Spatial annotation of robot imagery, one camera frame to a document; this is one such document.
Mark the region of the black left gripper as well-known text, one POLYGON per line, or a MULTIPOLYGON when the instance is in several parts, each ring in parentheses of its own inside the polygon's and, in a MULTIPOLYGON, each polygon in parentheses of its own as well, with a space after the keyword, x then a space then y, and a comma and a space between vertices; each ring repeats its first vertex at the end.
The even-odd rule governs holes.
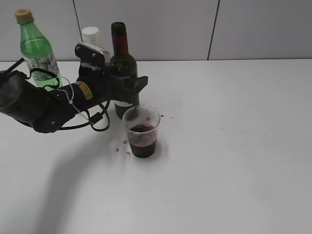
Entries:
MULTIPOLYGON (((148 77, 117 77, 109 75, 105 70, 92 70, 79 66, 78 78, 71 83, 75 92, 74 105, 81 111, 87 111, 108 100, 133 103, 141 90, 148 84, 148 77)), ((72 92, 69 84, 60 88, 72 92)), ((57 90, 57 112, 76 113, 75 109, 68 104, 66 94, 57 90)))

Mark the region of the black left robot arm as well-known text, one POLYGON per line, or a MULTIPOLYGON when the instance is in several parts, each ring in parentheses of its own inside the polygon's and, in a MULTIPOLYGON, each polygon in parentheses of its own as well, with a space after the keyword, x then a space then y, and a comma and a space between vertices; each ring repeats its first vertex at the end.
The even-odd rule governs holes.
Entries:
POLYGON ((46 91, 29 83, 23 72, 0 77, 0 112, 39 133, 53 133, 80 112, 106 101, 134 102, 148 77, 118 78, 109 69, 79 68, 75 83, 46 91))

